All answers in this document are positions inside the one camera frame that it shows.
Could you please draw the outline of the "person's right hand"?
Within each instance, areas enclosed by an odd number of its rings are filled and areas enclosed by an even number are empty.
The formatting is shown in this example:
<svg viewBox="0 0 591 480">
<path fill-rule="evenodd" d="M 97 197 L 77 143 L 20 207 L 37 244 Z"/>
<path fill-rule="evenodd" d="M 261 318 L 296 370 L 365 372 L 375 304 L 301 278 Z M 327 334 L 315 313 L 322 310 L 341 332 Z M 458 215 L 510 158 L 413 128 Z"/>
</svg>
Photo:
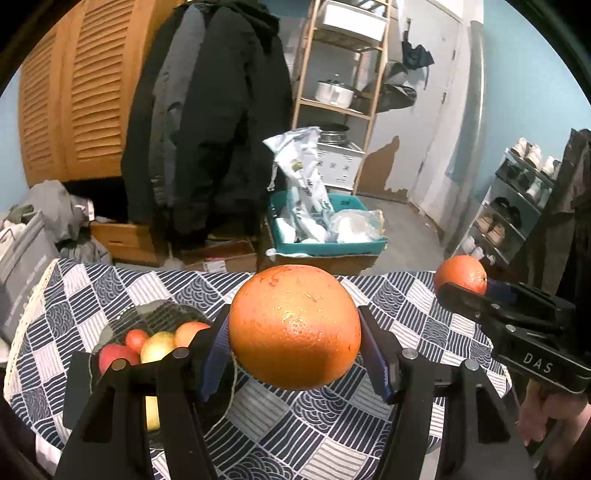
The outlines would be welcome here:
<svg viewBox="0 0 591 480">
<path fill-rule="evenodd" d="M 529 380 L 525 400 L 520 406 L 518 432 L 526 446 L 541 442 L 547 435 L 547 422 L 563 421 L 563 432 L 554 446 L 569 451 L 590 420 L 590 404 L 585 395 L 544 394 L 543 385 Z"/>
</svg>

